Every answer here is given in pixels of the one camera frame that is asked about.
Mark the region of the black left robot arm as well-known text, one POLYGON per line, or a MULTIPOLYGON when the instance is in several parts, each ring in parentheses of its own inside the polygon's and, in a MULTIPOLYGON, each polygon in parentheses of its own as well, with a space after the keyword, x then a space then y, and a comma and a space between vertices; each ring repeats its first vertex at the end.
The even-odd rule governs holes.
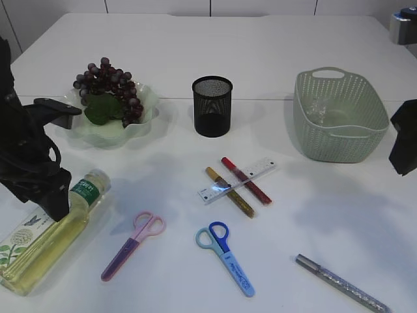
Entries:
POLYGON ((21 202, 40 206, 54 221, 69 213, 71 173, 61 166, 61 153, 46 135, 53 123, 69 129, 81 110, 50 98, 22 105, 10 69, 11 51, 1 39, 1 184, 21 202))

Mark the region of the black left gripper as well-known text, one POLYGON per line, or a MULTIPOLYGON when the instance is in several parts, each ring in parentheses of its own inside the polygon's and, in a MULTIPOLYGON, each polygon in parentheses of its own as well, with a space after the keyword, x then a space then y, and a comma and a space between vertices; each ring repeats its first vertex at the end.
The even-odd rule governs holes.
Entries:
POLYGON ((69 214, 72 176, 61 153, 15 94, 1 97, 1 184, 23 203, 37 203, 55 222, 69 214))

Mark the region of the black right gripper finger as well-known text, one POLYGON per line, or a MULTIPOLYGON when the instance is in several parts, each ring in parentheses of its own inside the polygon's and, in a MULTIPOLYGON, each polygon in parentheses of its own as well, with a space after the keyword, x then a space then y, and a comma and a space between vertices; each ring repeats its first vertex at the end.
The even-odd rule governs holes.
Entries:
POLYGON ((390 121, 397 137, 388 159, 395 171, 405 176, 416 169, 416 99, 405 101, 390 121))

